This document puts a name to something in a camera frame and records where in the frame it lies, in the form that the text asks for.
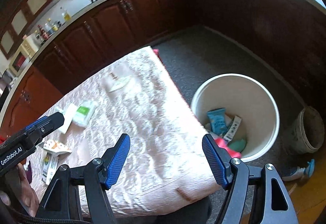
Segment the person's left hand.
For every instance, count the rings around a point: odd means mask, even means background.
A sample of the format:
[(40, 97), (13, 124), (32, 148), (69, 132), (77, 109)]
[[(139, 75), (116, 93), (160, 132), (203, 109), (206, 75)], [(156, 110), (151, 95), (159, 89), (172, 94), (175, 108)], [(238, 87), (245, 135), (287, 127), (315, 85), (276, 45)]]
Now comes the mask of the person's left hand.
[(1, 223), (15, 223), (7, 208), (16, 208), (16, 202), (23, 206), (27, 215), (35, 217), (39, 199), (35, 190), (30, 186), (26, 171), (21, 163), (1, 178)]

